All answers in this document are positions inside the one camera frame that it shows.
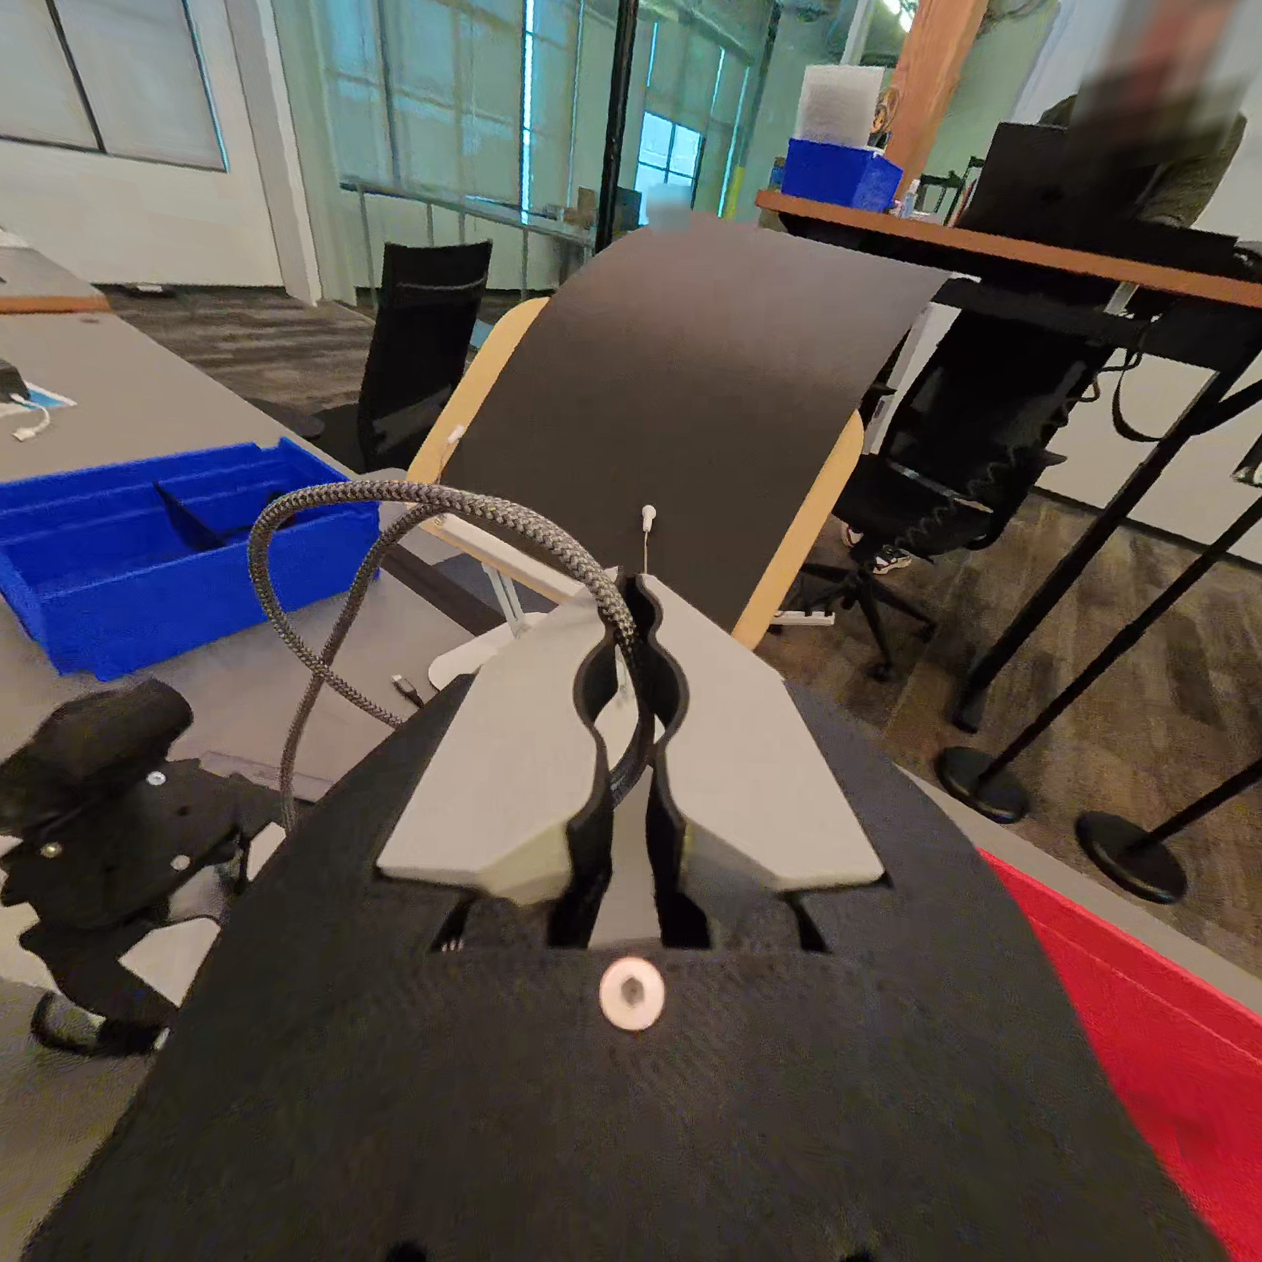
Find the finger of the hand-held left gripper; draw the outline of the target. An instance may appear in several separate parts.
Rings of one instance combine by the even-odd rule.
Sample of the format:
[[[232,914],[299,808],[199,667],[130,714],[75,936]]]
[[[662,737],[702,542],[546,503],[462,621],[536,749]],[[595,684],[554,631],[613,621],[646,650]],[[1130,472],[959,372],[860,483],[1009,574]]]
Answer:
[[[227,914],[175,914],[145,908],[131,918],[102,927],[98,953],[98,1014],[127,1023],[158,1023],[177,1011],[212,950]]]

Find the grey braided cable silver plug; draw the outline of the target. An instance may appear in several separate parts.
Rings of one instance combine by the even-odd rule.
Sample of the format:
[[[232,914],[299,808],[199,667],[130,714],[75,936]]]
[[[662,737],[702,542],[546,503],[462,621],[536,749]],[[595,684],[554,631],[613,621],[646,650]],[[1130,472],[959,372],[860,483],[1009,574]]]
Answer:
[[[329,507],[329,504],[345,504],[345,503],[402,503],[409,510],[381,530],[378,542],[369,549],[365,560],[361,563],[352,587],[345,594],[341,620],[334,621],[334,631],[329,634],[322,650],[317,653],[291,626],[272,577],[272,539],[275,534],[291,522],[291,516],[307,513],[311,507]],[[302,740],[302,731],[309,724],[309,717],[314,710],[314,701],[319,697],[319,689],[329,684],[344,700],[375,717],[378,723],[388,727],[399,727],[402,720],[392,710],[381,709],[369,697],[362,697],[348,680],[344,680],[334,671],[334,660],[341,653],[344,640],[348,637],[358,611],[369,594],[369,583],[375,570],[381,567],[381,560],[392,544],[396,544],[412,529],[419,529],[431,516],[456,513],[475,522],[492,522],[499,529],[508,529],[512,534],[541,544],[551,560],[559,563],[559,570],[578,579],[596,604],[601,620],[613,634],[616,647],[622,650],[622,661],[633,689],[638,700],[638,727],[629,740],[629,749],[622,751],[619,763],[609,774],[611,803],[619,806],[641,776],[648,767],[651,749],[655,749],[655,709],[651,709],[651,673],[648,673],[648,650],[646,640],[638,627],[638,620],[616,584],[613,577],[601,567],[601,563],[558,522],[546,520],[542,513],[522,507],[504,496],[486,496],[472,494],[459,487],[445,484],[419,484],[419,483],[322,483],[299,492],[288,492],[277,499],[272,499],[259,516],[255,520],[245,542],[245,563],[249,563],[249,579],[259,600],[259,611],[284,640],[284,646],[307,664],[309,671],[309,689],[297,704],[297,714],[291,720],[284,760],[277,771],[277,794],[279,794],[279,826],[287,830],[294,827],[294,760]]]

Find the blue plastic bin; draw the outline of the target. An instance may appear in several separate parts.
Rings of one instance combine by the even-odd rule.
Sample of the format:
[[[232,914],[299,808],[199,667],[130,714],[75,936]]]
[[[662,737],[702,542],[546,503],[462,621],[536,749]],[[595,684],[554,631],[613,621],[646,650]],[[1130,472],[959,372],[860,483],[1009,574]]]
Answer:
[[[345,480],[279,440],[2,483],[2,603],[57,673],[120,680],[264,621],[255,520]]]

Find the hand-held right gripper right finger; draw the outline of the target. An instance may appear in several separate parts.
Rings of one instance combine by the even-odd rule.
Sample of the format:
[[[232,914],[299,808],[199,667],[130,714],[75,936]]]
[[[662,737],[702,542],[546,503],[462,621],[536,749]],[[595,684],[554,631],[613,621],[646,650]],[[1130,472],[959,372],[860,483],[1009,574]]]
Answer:
[[[883,881],[781,671],[656,577],[638,577],[638,626],[655,717],[646,847],[661,930],[736,927],[763,900]]]

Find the background office desk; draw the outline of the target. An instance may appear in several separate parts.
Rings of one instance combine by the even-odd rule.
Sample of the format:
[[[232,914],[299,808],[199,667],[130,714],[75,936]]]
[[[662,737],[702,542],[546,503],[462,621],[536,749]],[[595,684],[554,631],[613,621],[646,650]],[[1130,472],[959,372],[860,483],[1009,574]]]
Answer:
[[[1082,539],[1050,567],[1003,637],[976,657],[955,700],[952,724],[976,734],[986,720],[989,689],[1043,620],[1082,577],[1086,564],[1117,534],[1140,499],[1187,443],[1259,406],[1259,383],[1240,386],[1259,359],[1262,289],[1254,279],[1180,272],[1170,266],[1117,259],[1045,242],[1012,240],[968,229],[948,229],[879,212],[842,209],[819,199],[763,187],[756,209],[776,215],[782,229],[803,240],[856,249],[889,259],[923,263],[962,279],[933,293],[942,305],[992,316],[1023,320],[1049,330],[1089,336],[1107,347],[1143,347],[1146,356],[1207,369],[1215,377],[1150,446],[1123,487],[1100,510]],[[1040,290],[1049,276],[1089,276],[1107,286],[1170,293],[1160,320],[1130,320],[1097,307],[1066,305]]]

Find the wooden beam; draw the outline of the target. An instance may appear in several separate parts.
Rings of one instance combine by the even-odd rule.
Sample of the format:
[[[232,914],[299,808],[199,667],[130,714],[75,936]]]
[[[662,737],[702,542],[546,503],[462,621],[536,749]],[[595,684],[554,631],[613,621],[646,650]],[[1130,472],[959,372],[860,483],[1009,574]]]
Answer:
[[[979,35],[986,0],[923,0],[878,106],[886,160],[900,165],[896,199],[926,172],[940,122]]]

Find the small blue desk bin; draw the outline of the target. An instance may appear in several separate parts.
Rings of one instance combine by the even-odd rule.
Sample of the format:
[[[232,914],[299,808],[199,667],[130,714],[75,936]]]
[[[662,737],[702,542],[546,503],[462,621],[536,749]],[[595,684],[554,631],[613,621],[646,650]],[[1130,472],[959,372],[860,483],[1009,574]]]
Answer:
[[[902,168],[879,148],[792,136],[781,190],[812,203],[886,215],[902,177]]]

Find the black round-base pole stand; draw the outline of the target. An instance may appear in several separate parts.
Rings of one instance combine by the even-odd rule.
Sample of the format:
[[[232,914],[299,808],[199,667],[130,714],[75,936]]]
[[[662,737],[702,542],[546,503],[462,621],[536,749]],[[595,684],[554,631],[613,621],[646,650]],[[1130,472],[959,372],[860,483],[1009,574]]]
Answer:
[[[603,172],[596,190],[595,253],[605,250],[613,240],[638,22],[641,22],[641,2],[619,0],[613,22],[613,49],[611,49],[609,118],[605,118]]]

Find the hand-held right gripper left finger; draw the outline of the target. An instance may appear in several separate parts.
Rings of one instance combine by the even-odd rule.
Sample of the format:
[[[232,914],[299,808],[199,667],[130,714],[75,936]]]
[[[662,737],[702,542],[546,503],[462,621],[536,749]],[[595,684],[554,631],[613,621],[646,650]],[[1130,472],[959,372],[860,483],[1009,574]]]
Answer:
[[[546,908],[551,941],[588,941],[619,753],[619,650],[579,587],[472,677],[378,870]]]

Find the red plastic bin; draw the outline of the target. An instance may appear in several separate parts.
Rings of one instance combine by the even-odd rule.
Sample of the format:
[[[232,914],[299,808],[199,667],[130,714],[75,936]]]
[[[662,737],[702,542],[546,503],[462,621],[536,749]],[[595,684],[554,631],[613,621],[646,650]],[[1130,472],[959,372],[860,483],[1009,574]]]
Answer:
[[[986,850],[1050,956],[1163,1168],[1230,1260],[1262,1257],[1259,1015],[1125,927]]]

